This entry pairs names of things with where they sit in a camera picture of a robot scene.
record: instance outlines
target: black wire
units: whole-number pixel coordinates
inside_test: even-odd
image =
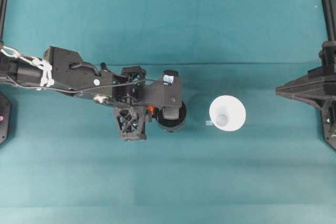
[[[24,85],[19,84],[17,81],[13,80],[9,76],[6,76],[6,77],[13,84],[18,86],[19,88],[23,88],[23,89],[47,89],[47,90],[54,90],[54,91],[59,91],[59,92],[69,93],[69,94],[76,94],[76,93],[79,93],[79,92],[85,92],[85,91],[94,90],[94,89],[101,89],[101,88],[113,88],[113,87],[128,86],[128,85],[137,84],[137,83],[144,82],[144,81],[163,82],[163,83],[170,84],[169,82],[166,82],[166,81],[159,81],[159,80],[153,80],[153,79],[143,79],[143,80],[139,80],[139,81],[132,81],[132,82],[129,82],[129,83],[101,85],[101,86],[89,87],[89,88],[79,89],[79,90],[64,90],[64,89],[57,89],[57,88],[51,88],[51,87],[40,87],[40,86],[29,86],[28,87],[28,86],[24,86]]]

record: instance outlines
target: black bracket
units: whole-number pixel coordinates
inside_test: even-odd
[[[0,41],[4,32],[7,0],[0,0]],[[11,102],[0,92],[0,144],[8,136]]]
[[[322,66],[276,89],[276,94],[321,111],[324,140],[336,150],[336,0],[322,0],[328,40],[319,52]]]

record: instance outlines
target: orange part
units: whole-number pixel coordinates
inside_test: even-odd
[[[147,106],[147,109],[152,112],[152,115],[155,115],[155,107],[154,106]]]

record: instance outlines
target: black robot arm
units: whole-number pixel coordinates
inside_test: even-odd
[[[140,66],[125,67],[116,74],[105,63],[98,69],[67,49],[49,47],[40,59],[22,55],[1,43],[0,48],[0,84],[51,89],[111,106],[124,140],[145,140],[145,124],[152,118],[168,132],[184,124],[182,80],[176,71],[164,71],[159,79],[152,80],[145,78],[146,71]]]

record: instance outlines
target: teal table surface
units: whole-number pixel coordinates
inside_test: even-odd
[[[13,103],[0,146],[0,223],[333,223],[336,152],[319,113],[275,87],[319,65],[320,0],[8,0],[4,41],[41,56],[179,71],[188,116],[174,134],[119,138],[112,110],[47,90]],[[237,132],[206,126],[211,101],[241,99]]]

